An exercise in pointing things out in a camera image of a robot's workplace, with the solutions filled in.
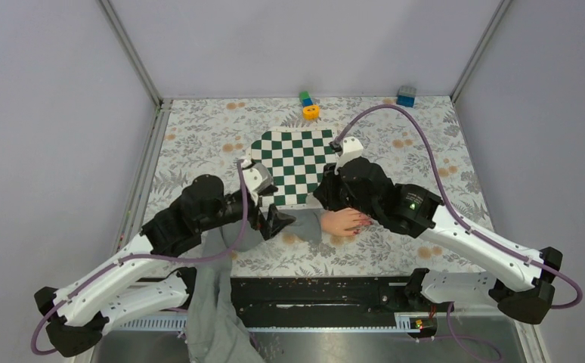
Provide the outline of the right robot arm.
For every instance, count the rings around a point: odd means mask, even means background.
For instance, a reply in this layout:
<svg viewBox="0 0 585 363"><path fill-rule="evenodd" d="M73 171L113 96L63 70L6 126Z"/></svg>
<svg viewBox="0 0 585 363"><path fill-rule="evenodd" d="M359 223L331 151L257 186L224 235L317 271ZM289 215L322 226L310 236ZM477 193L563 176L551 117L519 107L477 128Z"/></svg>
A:
<svg viewBox="0 0 585 363"><path fill-rule="evenodd" d="M481 267L477 273L417 268L404 288L412 310L449 303L486 305L525 324L540 324L552 308L552 269L562 254L535 250L456 215L443 199L413 184L396 184L382 168L358 157L343 167L331 163L313 196L324 209L356 209L394 234L437 244Z"/></svg>

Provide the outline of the grey sleeved forearm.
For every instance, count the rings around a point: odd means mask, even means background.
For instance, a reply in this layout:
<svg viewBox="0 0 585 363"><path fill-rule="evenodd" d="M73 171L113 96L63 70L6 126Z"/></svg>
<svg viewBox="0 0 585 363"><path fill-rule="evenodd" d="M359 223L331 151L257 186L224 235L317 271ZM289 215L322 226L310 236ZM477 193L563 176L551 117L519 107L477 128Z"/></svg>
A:
<svg viewBox="0 0 585 363"><path fill-rule="evenodd" d="M296 221L282 230L307 242L322 241L322 209L290 209ZM237 239L242 222L232 222L208 231L203 256L225 251ZM246 252L264 242L260 232L249 226L236 249ZM187 348L190 362L265 362L253 348L249 332L231 302L229 255L196 267L194 292L187 313Z"/></svg>

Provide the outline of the person's hand with painted nails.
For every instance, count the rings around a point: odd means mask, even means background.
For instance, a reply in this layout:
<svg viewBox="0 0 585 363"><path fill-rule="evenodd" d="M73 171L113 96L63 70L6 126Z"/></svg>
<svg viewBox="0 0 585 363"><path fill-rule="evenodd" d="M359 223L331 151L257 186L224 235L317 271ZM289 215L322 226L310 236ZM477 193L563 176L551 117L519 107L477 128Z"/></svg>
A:
<svg viewBox="0 0 585 363"><path fill-rule="evenodd" d="M320 217L322 230L337 237L355 236L372 224L373 220L369 216L352 208L326 211Z"/></svg>

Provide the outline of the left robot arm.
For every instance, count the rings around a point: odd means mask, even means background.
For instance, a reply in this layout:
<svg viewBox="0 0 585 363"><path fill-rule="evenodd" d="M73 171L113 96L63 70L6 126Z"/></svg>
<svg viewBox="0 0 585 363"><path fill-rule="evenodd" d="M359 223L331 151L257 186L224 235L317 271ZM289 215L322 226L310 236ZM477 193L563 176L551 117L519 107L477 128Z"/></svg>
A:
<svg viewBox="0 0 585 363"><path fill-rule="evenodd" d="M52 352L69 358L94 347L111 330L147 314L184 306L196 311L206 303L205 288L185 272L174 272L152 287L134 293L126 289L161 262L202 265L230 254L243 241L247 228L265 240L276 236L295 218L270 205L261 211L259 198L277 191L268 172L239 171L240 188L227 194L215 175L200 175L181 196L142 226L129 243L90 274L71 285L43 287L34 295L43 318L31 339L31 350L44 330ZM240 231L227 248L211 256L183 259L181 254L198 246L204 232L238 223Z"/></svg>

